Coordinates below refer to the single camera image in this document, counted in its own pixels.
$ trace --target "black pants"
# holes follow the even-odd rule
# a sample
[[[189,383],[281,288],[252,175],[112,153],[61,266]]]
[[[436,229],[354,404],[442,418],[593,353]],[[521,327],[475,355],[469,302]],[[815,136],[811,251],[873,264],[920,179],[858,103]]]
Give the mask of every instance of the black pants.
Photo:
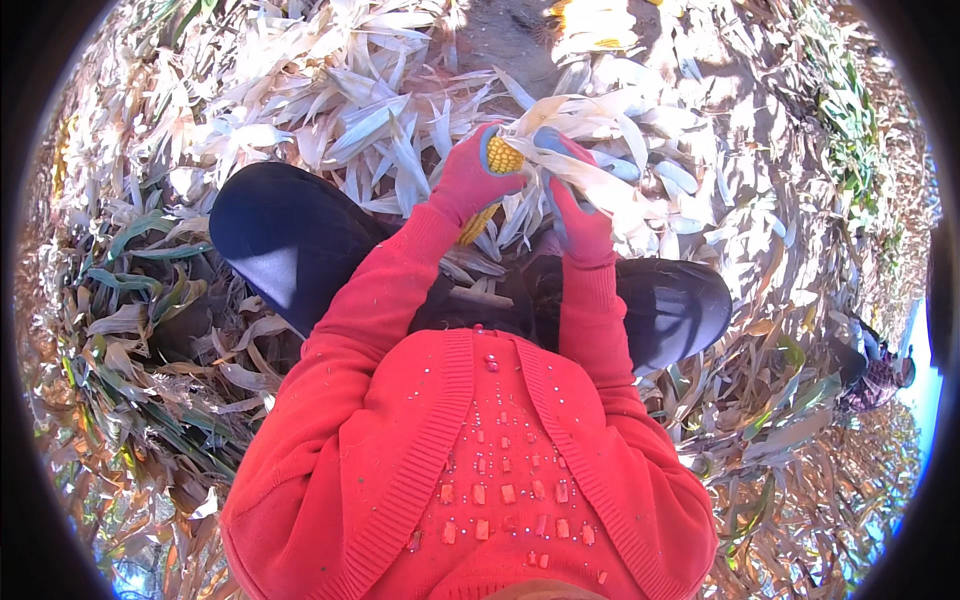
[[[364,257],[390,232],[337,188],[287,164],[247,166],[231,177],[210,212],[220,255],[303,336],[326,312]],[[616,265],[617,294],[637,374],[671,365],[716,342],[730,323],[730,293],[720,275],[690,262],[636,259]],[[556,351],[563,299],[560,258],[541,256],[508,273],[495,309],[447,294],[440,275],[411,323],[425,328],[510,331]]]
[[[849,388],[867,370],[867,357],[835,337],[830,337],[827,345],[830,348],[830,367],[840,373],[843,387]]]

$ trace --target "sky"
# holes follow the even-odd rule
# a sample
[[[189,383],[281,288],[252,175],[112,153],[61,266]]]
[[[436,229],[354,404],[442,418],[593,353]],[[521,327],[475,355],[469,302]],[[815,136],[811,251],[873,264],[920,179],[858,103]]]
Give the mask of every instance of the sky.
[[[910,330],[909,341],[900,348],[900,355],[906,352],[906,346],[913,344],[913,360],[917,364],[917,378],[913,385],[897,392],[897,397],[910,408],[913,418],[920,428],[920,451],[923,469],[930,458],[933,445],[933,429],[937,422],[937,406],[940,404],[940,387],[943,384],[936,369],[930,368],[930,343],[926,337],[926,303],[921,300],[917,318]]]

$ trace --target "red knit sweater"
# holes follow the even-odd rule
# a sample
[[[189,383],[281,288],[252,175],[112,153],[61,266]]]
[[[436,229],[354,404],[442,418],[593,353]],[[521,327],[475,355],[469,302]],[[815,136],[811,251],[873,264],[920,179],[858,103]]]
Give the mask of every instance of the red knit sweater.
[[[459,231],[429,205],[303,344],[223,512],[253,598],[482,598],[559,579],[685,598],[710,501],[639,401],[613,267],[564,262],[561,355],[407,328]]]

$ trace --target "gloved hand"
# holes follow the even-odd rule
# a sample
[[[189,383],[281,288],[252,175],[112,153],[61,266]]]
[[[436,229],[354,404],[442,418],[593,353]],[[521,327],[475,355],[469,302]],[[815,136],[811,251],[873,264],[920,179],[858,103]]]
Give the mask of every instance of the gloved hand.
[[[597,164],[586,149],[552,127],[541,127],[534,135],[534,144],[593,166]],[[549,171],[543,172],[543,186],[554,215],[553,229],[573,264],[584,269],[613,264],[616,254],[610,218],[590,203],[578,203],[566,183]]]
[[[444,173],[427,203],[462,228],[467,219],[504,196],[523,189],[526,179],[518,172],[498,175],[491,171],[487,145],[503,121],[482,126],[461,140],[446,157]]]

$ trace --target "knee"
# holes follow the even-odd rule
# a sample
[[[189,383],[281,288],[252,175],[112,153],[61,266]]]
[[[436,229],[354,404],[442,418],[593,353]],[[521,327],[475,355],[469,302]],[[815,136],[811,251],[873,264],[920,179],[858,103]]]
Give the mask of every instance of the knee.
[[[689,263],[687,272],[695,277],[694,297],[700,305],[701,332],[698,337],[712,345],[720,339],[730,326],[733,314],[733,299],[727,282],[710,267]]]
[[[210,209],[210,241],[218,250],[250,228],[257,229],[273,192],[300,169],[283,162],[256,162],[229,177]]]

